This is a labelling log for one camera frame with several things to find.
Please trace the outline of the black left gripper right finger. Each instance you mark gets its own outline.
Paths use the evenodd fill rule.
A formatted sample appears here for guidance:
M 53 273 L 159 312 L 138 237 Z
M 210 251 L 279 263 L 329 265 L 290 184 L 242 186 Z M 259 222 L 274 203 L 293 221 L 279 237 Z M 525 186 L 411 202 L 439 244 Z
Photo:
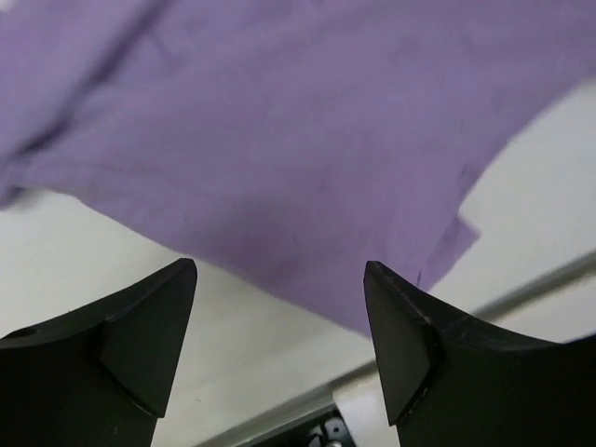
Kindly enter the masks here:
M 388 423 L 411 447 L 591 446 L 595 339 L 512 332 L 369 262 L 364 293 Z

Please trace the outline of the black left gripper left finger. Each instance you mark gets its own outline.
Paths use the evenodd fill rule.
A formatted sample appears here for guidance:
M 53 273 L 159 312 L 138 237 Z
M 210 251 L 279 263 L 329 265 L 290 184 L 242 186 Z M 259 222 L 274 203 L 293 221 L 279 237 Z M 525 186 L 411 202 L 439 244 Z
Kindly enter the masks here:
M 197 282 L 180 259 L 1 339 L 4 446 L 148 446 L 163 418 Z

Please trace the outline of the purple t shirt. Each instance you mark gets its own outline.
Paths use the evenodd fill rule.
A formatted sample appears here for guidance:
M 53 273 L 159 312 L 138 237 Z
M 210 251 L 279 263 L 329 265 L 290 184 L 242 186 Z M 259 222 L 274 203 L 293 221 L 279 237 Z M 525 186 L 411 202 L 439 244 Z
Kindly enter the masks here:
M 594 75 L 591 1 L 19 1 L 1 202 L 74 196 L 368 333 L 365 264 L 432 288 L 474 183 Z

